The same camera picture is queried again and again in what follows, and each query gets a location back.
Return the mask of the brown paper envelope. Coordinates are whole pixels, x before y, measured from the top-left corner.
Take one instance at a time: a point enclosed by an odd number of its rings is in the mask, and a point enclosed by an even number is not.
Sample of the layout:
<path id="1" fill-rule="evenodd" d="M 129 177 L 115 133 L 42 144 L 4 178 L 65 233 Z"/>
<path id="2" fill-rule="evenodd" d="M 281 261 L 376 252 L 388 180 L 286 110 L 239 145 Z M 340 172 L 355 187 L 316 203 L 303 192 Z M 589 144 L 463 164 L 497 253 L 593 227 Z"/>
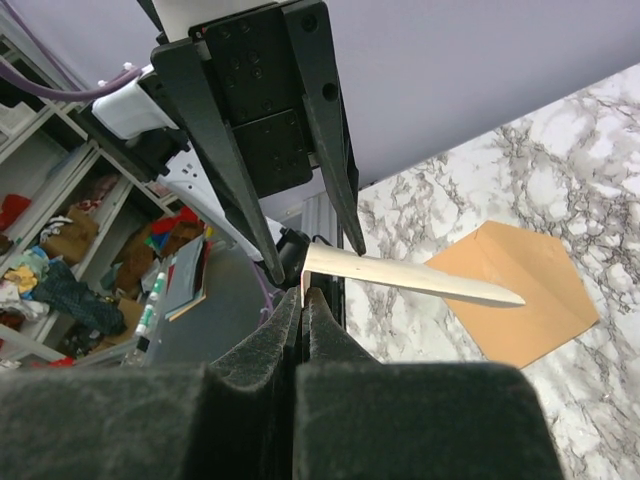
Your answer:
<path id="1" fill-rule="evenodd" d="M 599 319 L 563 243 L 547 234 L 487 221 L 426 265 L 499 285 L 524 300 L 513 308 L 447 302 L 493 362 L 526 367 Z"/>

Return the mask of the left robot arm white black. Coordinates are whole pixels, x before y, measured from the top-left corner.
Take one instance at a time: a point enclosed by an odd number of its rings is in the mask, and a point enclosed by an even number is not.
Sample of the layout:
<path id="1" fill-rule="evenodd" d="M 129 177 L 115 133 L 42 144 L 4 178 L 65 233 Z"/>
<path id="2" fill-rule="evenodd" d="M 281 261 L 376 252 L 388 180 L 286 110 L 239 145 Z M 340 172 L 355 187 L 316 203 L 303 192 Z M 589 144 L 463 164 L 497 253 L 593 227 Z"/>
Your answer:
<path id="1" fill-rule="evenodd" d="M 294 286 L 309 238 L 263 198 L 315 174 L 358 254 L 355 164 L 329 10 L 322 1 L 144 1 L 149 64 L 78 116 L 142 182 L 221 228 L 277 286 Z"/>

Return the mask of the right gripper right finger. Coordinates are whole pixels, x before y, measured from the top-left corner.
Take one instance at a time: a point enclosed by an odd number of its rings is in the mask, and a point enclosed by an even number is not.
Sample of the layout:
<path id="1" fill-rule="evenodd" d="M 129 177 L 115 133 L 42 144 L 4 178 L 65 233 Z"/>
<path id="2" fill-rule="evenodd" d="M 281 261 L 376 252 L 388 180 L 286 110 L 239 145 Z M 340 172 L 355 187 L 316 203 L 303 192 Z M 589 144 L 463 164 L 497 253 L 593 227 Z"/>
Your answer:
<path id="1" fill-rule="evenodd" d="M 535 389 L 491 362 L 383 364 L 318 289 L 302 320 L 294 453 L 301 479 L 559 479 Z"/>

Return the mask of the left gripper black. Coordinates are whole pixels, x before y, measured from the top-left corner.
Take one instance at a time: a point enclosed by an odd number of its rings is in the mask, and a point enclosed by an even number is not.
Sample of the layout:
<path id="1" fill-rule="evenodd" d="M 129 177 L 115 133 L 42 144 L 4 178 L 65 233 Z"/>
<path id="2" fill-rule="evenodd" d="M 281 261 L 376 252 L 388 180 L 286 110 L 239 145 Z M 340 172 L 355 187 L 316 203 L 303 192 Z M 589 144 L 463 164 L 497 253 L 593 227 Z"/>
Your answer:
<path id="1" fill-rule="evenodd" d="M 323 176 L 354 251 L 366 252 L 357 169 L 322 1 L 145 1 L 151 53 L 214 185 L 234 198 L 278 285 L 285 272 L 258 198 Z"/>

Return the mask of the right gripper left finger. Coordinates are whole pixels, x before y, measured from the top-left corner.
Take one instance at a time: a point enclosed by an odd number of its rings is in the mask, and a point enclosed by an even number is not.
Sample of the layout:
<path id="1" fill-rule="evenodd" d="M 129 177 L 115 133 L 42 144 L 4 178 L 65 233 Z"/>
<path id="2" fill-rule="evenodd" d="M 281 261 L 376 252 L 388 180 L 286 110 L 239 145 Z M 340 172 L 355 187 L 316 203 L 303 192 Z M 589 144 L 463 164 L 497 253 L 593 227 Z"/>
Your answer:
<path id="1" fill-rule="evenodd" d="M 5 479 L 288 479 L 298 289 L 212 364 L 1 377 Z"/>

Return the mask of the cluttered storage shelf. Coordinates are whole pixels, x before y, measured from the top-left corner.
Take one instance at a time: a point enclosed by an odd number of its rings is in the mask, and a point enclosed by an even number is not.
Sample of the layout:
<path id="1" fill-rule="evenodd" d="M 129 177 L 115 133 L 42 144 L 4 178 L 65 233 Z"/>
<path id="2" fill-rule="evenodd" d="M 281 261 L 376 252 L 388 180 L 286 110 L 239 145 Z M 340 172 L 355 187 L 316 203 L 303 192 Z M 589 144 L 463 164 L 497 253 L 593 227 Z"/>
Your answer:
<path id="1" fill-rule="evenodd" d="M 19 73 L 30 75 L 28 79 L 49 82 L 52 88 L 59 87 L 54 85 L 51 75 L 47 76 L 26 57 L 7 33 L 9 26 L 1 26 L 1 65 L 20 67 Z M 86 249 L 81 252 L 80 260 L 70 267 L 76 280 L 86 282 L 92 291 L 108 296 L 110 293 L 101 290 L 99 280 L 124 245 L 125 237 L 129 235 L 126 232 L 135 230 L 143 220 L 144 205 L 142 200 L 138 202 L 140 205 L 134 202 L 138 198 L 134 194 L 143 195 L 153 203 L 149 208 L 159 208 L 164 213 L 170 211 L 168 204 L 161 205 L 164 200 L 158 200 L 138 180 L 133 180 L 132 175 L 125 174 L 124 167 L 117 165 L 116 160 L 95 142 L 86 140 L 86 132 L 72 118 L 71 114 L 77 110 L 73 104 L 41 99 L 19 91 L 1 78 L 2 128 L 5 120 L 11 118 L 10 110 L 15 110 L 12 108 L 14 103 L 16 108 L 24 103 L 35 113 L 22 117 L 11 113 L 16 119 L 16 128 L 8 134 L 1 130 L 1 206 L 10 194 L 28 198 L 30 203 L 1 232 L 13 242 L 7 253 L 1 255 L 1 284 L 6 271 L 23 256 L 22 253 L 39 246 L 40 232 L 48 220 L 60 215 L 67 217 L 67 211 L 76 203 L 74 195 L 82 193 L 83 188 L 89 187 L 102 174 L 115 173 L 117 182 L 113 188 L 97 209 L 87 214 L 95 224 L 95 228 L 90 229 L 94 235 L 88 243 L 85 241 L 89 238 L 87 235 L 79 237 L 80 246 L 86 246 Z M 25 108 L 19 107 L 18 113 L 26 114 Z M 1 361 L 10 362 L 9 366 L 21 366 L 31 360 L 36 363 L 63 360 L 65 355 L 54 348 L 54 343 L 63 335 L 63 327 L 71 326 L 73 318 L 53 307 L 38 312 L 47 313 L 47 316 L 26 319 L 23 314 L 25 320 L 19 330 L 6 325 L 1 328 L 1 334 L 6 334 L 7 328 L 11 330 L 11 340 L 1 337 Z"/>

